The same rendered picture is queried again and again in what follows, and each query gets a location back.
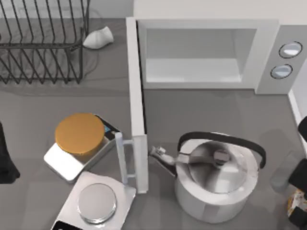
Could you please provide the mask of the pale microwave door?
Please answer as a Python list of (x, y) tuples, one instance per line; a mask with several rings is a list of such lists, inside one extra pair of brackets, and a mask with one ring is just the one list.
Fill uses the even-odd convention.
[(139, 194), (149, 190), (148, 146), (143, 118), (142, 84), (138, 47), (137, 22), (126, 18), (129, 69), (131, 140), (133, 142), (136, 186)]

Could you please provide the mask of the white crumpled bag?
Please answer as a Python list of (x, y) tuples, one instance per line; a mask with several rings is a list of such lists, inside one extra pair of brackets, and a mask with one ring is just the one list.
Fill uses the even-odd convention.
[(83, 46), (88, 49), (101, 49), (114, 42), (114, 37), (108, 26), (91, 32), (84, 40)]

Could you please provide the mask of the silver scale with blue display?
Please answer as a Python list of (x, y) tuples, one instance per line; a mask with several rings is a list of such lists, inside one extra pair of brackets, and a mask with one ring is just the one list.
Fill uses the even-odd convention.
[(83, 171), (90, 170), (115, 146), (115, 133), (120, 130), (101, 116), (95, 115), (104, 122), (105, 126), (105, 137), (96, 153), (89, 157), (74, 157), (63, 151), (55, 142), (44, 155), (46, 165), (68, 183), (76, 182)]

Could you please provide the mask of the round microwave knob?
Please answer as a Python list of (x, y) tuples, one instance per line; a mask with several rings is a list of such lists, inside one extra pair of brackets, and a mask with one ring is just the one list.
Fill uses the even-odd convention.
[(279, 49), (279, 56), (285, 59), (294, 58), (298, 56), (303, 50), (303, 45), (300, 42), (294, 41), (284, 44)]
[(284, 79), (291, 75), (293, 68), (289, 64), (275, 66), (271, 70), (271, 77), (274, 79)]

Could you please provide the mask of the orange round bread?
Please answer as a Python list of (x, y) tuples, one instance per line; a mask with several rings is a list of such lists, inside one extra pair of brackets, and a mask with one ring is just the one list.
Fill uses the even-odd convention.
[(74, 157), (89, 157), (102, 146), (104, 122), (92, 113), (74, 113), (64, 118), (55, 129), (55, 142)]

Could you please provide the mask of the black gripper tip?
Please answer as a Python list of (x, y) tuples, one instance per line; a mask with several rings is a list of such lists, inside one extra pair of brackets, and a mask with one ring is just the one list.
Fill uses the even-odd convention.
[(21, 176), (9, 155), (2, 123), (0, 122), (0, 184), (12, 184)]

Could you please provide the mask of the silver scale with round plate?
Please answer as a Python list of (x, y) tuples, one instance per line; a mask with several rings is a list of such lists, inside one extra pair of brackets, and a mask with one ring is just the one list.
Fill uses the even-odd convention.
[(82, 172), (50, 230), (121, 230), (135, 196), (134, 187)]

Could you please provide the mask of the yellow and white can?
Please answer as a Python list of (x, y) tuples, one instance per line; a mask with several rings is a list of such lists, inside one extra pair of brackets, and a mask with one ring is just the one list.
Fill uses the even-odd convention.
[(287, 215), (291, 216), (294, 209), (298, 207), (304, 212), (307, 212), (307, 199), (305, 198), (305, 193), (299, 189), (296, 189), (295, 192), (289, 197), (287, 202)]

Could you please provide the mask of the pale microwave oven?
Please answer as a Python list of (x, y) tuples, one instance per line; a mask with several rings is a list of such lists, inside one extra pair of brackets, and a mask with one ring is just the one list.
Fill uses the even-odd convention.
[[(134, 0), (146, 89), (287, 94), (307, 59), (307, 0)], [(282, 45), (303, 45), (293, 58)], [(284, 79), (271, 77), (289, 64)]]

